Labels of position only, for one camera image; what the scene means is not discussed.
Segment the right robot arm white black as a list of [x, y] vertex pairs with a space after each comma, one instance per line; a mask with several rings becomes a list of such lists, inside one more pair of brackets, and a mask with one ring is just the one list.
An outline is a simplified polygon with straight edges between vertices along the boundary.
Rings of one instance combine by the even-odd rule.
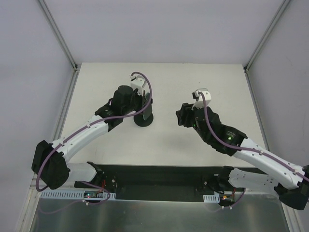
[[217, 178], [221, 190], [232, 187], [261, 189], [278, 197], [296, 210], [304, 210], [309, 201], [309, 167], [288, 162], [263, 149], [245, 133], [225, 125], [210, 107], [197, 108], [184, 103], [176, 111], [179, 126], [193, 128], [201, 139], [217, 152], [245, 161], [262, 174], [225, 167]]

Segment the black phone stand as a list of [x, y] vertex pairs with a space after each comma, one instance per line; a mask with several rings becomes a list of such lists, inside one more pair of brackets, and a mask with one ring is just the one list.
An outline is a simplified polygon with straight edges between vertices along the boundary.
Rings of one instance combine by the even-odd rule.
[[136, 116], [133, 116], [133, 120], [134, 120], [134, 123], [137, 126], [144, 128], [144, 127], [148, 127], [152, 124], [152, 122], [154, 120], [154, 115], [150, 114], [150, 116], [146, 120], [144, 120], [142, 115], [136, 115]]

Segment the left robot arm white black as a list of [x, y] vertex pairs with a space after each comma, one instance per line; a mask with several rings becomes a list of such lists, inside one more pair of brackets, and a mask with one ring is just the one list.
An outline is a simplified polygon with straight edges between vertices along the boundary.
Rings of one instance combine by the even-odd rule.
[[152, 93], [145, 90], [139, 92], [137, 88], [122, 85], [106, 104], [71, 135], [51, 143], [45, 140], [39, 142], [31, 166], [37, 175], [36, 190], [57, 189], [68, 181], [103, 189], [104, 174], [96, 164], [91, 161], [74, 164], [70, 160], [90, 142], [120, 125], [124, 118], [140, 117], [146, 123], [151, 123]]

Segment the black smartphone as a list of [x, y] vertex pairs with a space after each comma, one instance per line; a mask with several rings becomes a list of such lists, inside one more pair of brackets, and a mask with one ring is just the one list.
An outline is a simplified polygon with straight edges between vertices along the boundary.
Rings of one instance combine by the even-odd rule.
[[150, 97], [150, 93], [146, 93], [142, 98], [142, 106], [144, 109], [142, 113], [142, 118], [144, 121], [150, 120], [153, 117], [153, 109], [152, 109], [152, 98]]

